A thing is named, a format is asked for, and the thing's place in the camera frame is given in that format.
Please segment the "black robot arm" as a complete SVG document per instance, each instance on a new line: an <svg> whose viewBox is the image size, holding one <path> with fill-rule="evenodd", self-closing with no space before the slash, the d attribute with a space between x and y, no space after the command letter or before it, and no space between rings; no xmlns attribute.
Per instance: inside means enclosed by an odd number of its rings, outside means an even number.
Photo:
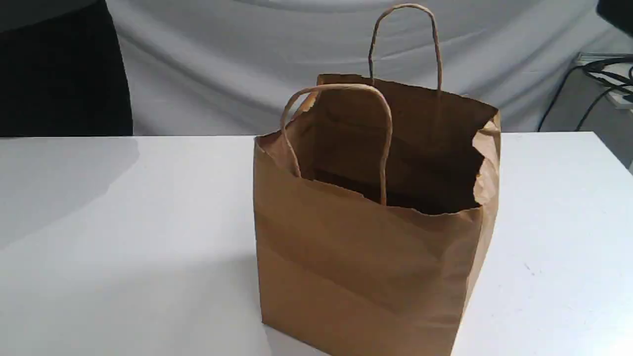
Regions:
<svg viewBox="0 0 633 356"><path fill-rule="evenodd" d="M599 0L595 11L613 27L633 36L633 0Z"/></svg>

